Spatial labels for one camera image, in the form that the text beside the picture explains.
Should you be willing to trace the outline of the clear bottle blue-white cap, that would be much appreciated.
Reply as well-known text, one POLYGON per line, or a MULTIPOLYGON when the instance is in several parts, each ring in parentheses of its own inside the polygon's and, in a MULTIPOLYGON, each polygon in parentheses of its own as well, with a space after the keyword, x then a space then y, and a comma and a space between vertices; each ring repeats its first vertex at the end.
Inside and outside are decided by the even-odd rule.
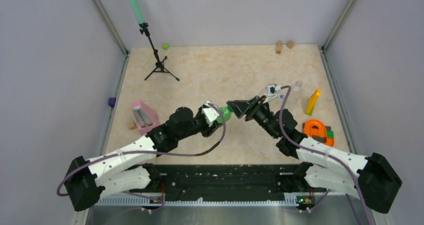
POLYGON ((265 97, 266 99, 273 99, 276 95, 275 84, 266 85, 262 88, 258 94, 259 97, 265 97))

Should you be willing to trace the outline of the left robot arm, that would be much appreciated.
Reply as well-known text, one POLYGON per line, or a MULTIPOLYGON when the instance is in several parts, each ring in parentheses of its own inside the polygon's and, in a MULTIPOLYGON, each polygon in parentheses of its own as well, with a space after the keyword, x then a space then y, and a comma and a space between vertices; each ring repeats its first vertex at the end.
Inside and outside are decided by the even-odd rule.
POLYGON ((179 141, 201 134, 210 137, 218 128, 225 128, 232 110, 217 107, 210 101, 197 113, 179 107, 168 120, 142 135, 134 142, 102 156, 74 158, 57 195, 69 197, 74 211, 94 206, 100 199, 134 189, 154 192, 160 187, 161 175, 147 160, 159 156, 176 156, 172 151, 179 141))

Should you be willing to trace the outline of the clear plastic bottle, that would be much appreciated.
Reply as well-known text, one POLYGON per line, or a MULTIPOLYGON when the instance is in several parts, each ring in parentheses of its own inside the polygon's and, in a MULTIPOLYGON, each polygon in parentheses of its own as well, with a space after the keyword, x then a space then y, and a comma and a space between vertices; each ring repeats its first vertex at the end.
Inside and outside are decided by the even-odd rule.
POLYGON ((287 110, 291 110, 296 107, 303 91, 303 82, 301 80, 297 80, 292 86, 284 105, 284 108, 287 110))

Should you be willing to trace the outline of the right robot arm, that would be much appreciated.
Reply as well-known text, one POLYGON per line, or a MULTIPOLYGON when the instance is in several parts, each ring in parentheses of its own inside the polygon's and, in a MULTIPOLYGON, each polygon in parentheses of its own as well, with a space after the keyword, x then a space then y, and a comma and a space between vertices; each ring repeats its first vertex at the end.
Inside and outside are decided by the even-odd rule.
POLYGON ((285 156, 300 160, 293 185, 299 191, 325 188, 363 199, 364 204, 387 214, 402 186, 389 161, 379 153, 354 154, 325 145, 296 129, 288 109, 273 113, 264 98, 229 100, 227 106, 238 119, 254 120, 269 135, 279 139, 277 148, 285 156))

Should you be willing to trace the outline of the green plastic bottle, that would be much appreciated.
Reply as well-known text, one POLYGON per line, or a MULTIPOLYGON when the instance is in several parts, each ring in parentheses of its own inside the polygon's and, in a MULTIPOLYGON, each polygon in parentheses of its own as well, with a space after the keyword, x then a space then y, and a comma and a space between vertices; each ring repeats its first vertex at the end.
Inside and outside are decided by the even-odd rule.
MULTIPOLYGON (((221 106, 221 107, 219 108, 219 110, 220 110, 221 114, 223 115, 223 119, 225 120, 225 122, 228 122, 228 121, 231 119, 231 116, 232 116, 232 114, 233 114, 232 109, 231 109, 231 108, 229 108, 228 106, 221 106)), ((223 122, 223 119, 220 117, 220 115, 218 115, 218 117, 217 117, 216 121, 217 121, 219 124, 223 124, 223 123, 224 123, 224 122, 223 122)))

